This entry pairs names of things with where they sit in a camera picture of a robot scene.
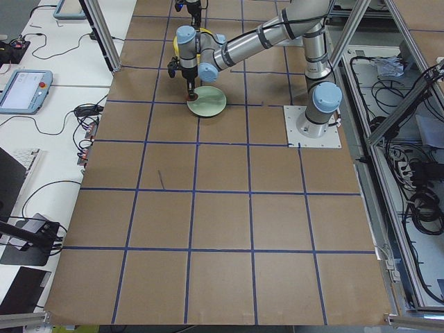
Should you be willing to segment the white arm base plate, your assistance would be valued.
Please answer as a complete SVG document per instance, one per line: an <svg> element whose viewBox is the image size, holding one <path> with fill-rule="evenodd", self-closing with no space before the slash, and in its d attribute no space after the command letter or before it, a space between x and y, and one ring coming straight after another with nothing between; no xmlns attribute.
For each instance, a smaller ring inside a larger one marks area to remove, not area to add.
<svg viewBox="0 0 444 333"><path fill-rule="evenodd" d="M318 125L308 120L303 105L285 105L283 110L289 147L341 148L334 114L327 123Z"/></svg>

